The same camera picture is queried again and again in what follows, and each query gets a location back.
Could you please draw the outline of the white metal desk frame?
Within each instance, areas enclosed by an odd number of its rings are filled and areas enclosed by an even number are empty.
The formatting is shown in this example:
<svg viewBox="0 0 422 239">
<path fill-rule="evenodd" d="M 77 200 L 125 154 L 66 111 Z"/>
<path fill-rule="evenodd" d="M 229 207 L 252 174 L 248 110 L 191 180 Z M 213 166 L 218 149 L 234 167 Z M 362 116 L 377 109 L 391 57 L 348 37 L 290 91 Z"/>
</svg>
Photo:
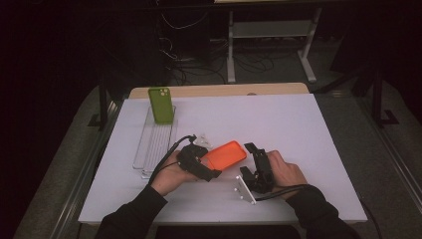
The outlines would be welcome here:
<svg viewBox="0 0 422 239">
<path fill-rule="evenodd" d="M 297 50 L 303 70 L 310 83 L 315 83 L 317 77 L 309 62 L 308 54 L 316 34 L 317 25 L 322 9 L 316 8 L 309 20 L 282 20 L 282 21 L 246 21 L 236 22 L 234 13 L 229 13 L 228 23 L 228 56 L 227 56 L 227 81 L 229 84 L 236 82 L 233 40 L 250 38 L 274 37 L 305 37 L 304 46 Z"/>
</svg>

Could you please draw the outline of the person's left hand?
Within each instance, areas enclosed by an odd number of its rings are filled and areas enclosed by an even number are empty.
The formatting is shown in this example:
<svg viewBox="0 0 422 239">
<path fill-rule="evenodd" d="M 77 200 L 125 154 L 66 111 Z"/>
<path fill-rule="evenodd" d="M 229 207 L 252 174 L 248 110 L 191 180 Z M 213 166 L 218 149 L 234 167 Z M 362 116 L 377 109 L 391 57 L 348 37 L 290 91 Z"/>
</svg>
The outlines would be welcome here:
<svg viewBox="0 0 422 239">
<path fill-rule="evenodd" d="M 196 180 L 198 180 L 198 177 L 181 169 L 178 162 L 169 162 L 159 169 L 150 186 L 161 196 L 165 196 L 183 183 Z"/>
</svg>

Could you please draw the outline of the person's right hand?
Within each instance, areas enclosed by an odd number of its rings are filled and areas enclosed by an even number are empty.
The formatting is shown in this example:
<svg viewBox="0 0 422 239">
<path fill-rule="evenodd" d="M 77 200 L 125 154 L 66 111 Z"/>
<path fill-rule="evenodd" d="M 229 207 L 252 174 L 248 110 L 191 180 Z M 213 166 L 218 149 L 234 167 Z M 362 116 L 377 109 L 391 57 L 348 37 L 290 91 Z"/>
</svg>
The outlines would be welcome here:
<svg viewBox="0 0 422 239">
<path fill-rule="evenodd" d="M 282 191 L 289 186 L 308 183 L 301 169 L 294 163 L 285 162 L 277 150 L 269 151 L 267 157 L 275 180 L 273 192 Z"/>
</svg>

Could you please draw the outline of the grey metal floor rail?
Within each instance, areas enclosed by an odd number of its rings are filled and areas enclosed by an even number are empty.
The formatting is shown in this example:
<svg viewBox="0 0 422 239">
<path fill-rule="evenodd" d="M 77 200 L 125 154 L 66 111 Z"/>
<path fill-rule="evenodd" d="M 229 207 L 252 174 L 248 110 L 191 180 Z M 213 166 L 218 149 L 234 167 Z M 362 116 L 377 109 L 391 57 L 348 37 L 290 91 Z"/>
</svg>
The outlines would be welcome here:
<svg viewBox="0 0 422 239">
<path fill-rule="evenodd" d="M 78 239 L 78 221 L 119 113 L 119 105 L 83 103 L 52 162 L 53 179 L 61 187 L 60 209 L 49 239 Z"/>
<path fill-rule="evenodd" d="M 418 211 L 422 214 L 422 187 L 417 182 L 411 170 L 403 160 L 403 157 L 399 153 L 399 150 L 394 146 L 392 140 L 385 131 L 383 124 L 378 123 L 372 117 L 370 113 L 369 103 L 366 103 L 362 99 L 358 99 L 357 103 L 361 108 L 362 113 L 365 115 L 365 117 L 371 124 L 373 130 L 381 140 L 385 150 L 389 154 L 393 168 L 395 169 L 399 178 L 403 182 L 404 187 L 408 191 Z"/>
</svg>

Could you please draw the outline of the green cartoon phone case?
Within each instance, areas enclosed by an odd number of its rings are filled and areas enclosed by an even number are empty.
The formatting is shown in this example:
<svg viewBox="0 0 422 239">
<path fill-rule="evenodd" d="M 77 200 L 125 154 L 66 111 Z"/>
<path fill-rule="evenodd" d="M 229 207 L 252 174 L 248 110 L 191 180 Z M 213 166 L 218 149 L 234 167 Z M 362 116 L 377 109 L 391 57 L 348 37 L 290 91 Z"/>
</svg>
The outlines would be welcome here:
<svg viewBox="0 0 422 239">
<path fill-rule="evenodd" d="M 149 88 L 148 96 L 154 121 L 157 124 L 172 124 L 174 109 L 170 90 L 166 87 Z"/>
</svg>

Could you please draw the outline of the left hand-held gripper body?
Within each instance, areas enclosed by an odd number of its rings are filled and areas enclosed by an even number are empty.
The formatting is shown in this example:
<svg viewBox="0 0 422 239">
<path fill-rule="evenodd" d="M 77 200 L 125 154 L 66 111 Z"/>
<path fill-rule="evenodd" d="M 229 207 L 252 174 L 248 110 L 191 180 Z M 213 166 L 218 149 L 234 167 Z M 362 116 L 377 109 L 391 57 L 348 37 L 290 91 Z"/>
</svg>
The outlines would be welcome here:
<svg viewBox="0 0 422 239">
<path fill-rule="evenodd" d="M 189 144 L 185 145 L 177 154 L 177 161 L 179 166 L 183 170 L 190 172 L 200 179 L 210 181 L 212 177 L 212 170 L 201 163 L 202 157 L 199 157 L 198 155 L 199 150 L 206 147 L 193 143 L 193 141 L 196 139 L 195 135 L 187 135 L 183 139 L 188 139 Z"/>
</svg>

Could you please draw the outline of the orange phone case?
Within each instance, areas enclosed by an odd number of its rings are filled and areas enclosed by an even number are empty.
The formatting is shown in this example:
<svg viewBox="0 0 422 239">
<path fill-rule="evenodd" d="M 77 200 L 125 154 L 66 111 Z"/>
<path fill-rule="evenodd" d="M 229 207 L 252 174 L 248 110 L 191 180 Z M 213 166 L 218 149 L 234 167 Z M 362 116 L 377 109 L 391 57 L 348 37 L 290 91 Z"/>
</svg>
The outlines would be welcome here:
<svg viewBox="0 0 422 239">
<path fill-rule="evenodd" d="M 207 161 L 208 168 L 225 170 L 244 160 L 246 156 L 244 148 L 236 140 L 232 140 L 212 149 L 203 158 Z"/>
</svg>

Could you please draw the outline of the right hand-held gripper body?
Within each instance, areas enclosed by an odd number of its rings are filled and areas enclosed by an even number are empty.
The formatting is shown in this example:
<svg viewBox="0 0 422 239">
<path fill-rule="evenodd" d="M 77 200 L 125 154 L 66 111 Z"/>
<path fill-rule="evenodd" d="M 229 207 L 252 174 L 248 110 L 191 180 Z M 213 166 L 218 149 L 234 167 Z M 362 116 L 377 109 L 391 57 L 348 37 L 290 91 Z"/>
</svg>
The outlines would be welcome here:
<svg viewBox="0 0 422 239">
<path fill-rule="evenodd" d="M 275 185 L 274 175 L 266 152 L 260 149 L 259 155 L 253 155 L 256 166 L 253 181 L 244 181 L 242 173 L 236 177 L 237 191 L 242 200 L 255 205 L 258 201 L 271 199 L 271 191 Z"/>
</svg>

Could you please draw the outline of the clear plastic ribbed rack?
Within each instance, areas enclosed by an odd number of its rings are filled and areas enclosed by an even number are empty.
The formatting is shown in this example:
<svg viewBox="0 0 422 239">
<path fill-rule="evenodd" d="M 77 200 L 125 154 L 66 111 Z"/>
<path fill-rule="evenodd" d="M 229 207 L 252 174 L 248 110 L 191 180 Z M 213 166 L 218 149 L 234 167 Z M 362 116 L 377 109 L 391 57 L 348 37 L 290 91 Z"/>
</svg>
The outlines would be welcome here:
<svg viewBox="0 0 422 239">
<path fill-rule="evenodd" d="M 177 120 L 172 124 L 157 124 L 152 108 L 148 108 L 141 138 L 132 167 L 143 179 L 149 179 L 155 167 L 176 142 Z"/>
</svg>

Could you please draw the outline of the black metal stand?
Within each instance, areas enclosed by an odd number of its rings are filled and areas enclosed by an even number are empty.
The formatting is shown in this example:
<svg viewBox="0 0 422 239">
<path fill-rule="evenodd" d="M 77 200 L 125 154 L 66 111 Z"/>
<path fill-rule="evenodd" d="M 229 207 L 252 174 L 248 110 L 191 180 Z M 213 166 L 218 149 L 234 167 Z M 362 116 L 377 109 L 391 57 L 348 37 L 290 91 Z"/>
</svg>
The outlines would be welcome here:
<svg viewBox="0 0 422 239">
<path fill-rule="evenodd" d="M 398 119 L 391 110 L 384 110 L 382 108 L 382 83 L 380 71 L 374 71 L 374 79 L 372 85 L 372 110 L 371 115 L 376 125 L 384 128 L 389 124 L 399 124 Z"/>
<path fill-rule="evenodd" d="M 108 97 L 104 77 L 99 80 L 99 112 L 91 116 L 89 126 L 97 126 L 103 130 L 108 122 Z"/>
</svg>

